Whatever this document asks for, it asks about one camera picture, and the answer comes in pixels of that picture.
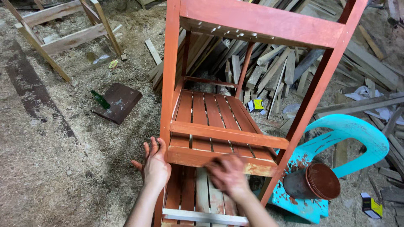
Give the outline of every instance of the hand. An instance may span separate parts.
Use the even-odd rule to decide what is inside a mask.
[[[164,161],[164,154],[166,153],[166,143],[163,139],[157,138],[160,143],[158,148],[156,139],[151,140],[151,151],[147,142],[143,143],[145,148],[145,164],[142,165],[135,160],[132,164],[142,173],[144,186],[152,186],[160,192],[167,184],[171,175],[171,165]]]
[[[208,163],[206,170],[213,185],[240,203],[251,192],[243,173],[244,162],[236,155],[223,155]]]

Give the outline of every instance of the unpainted wooden frame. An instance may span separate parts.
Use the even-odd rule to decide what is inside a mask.
[[[20,23],[15,24],[15,27],[21,32],[21,34],[27,39],[27,41],[49,62],[49,64],[57,71],[60,76],[67,82],[71,79],[70,77],[58,66],[58,64],[53,60],[51,55],[57,54],[64,50],[76,47],[87,41],[93,40],[100,36],[106,36],[111,42],[116,54],[121,55],[118,43],[115,40],[115,36],[112,33],[109,23],[104,16],[102,8],[98,1],[91,0],[94,4],[96,12],[94,12],[86,3],[85,0],[75,0],[67,2],[61,5],[57,5],[51,8],[43,9],[40,0],[35,0],[40,11],[28,14],[21,17],[21,15],[15,10],[15,8],[10,4],[8,0],[2,0],[6,8],[17,18]],[[32,31],[31,27],[60,18],[78,11],[84,11],[90,22],[93,24],[92,27],[83,29],[76,33],[61,37],[50,43],[43,43],[40,38],[38,38]]]

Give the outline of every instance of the small box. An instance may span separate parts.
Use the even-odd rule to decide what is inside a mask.
[[[362,211],[373,219],[381,219],[383,217],[383,205],[377,204],[366,192],[360,195],[362,196]]]

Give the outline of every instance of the dark wooden board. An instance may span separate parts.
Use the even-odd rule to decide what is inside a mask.
[[[142,98],[142,94],[128,86],[115,83],[109,87],[103,97],[111,105],[111,108],[104,109],[98,105],[92,111],[100,117],[120,125]]]

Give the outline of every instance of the left hand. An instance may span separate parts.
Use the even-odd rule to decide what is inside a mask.
[[[145,164],[132,160],[132,164],[142,173],[144,185],[155,187],[161,191],[167,184],[171,175],[171,165],[165,162],[166,143],[162,138],[157,138],[160,148],[154,137],[151,140],[151,150],[147,142],[143,143],[145,148]]]

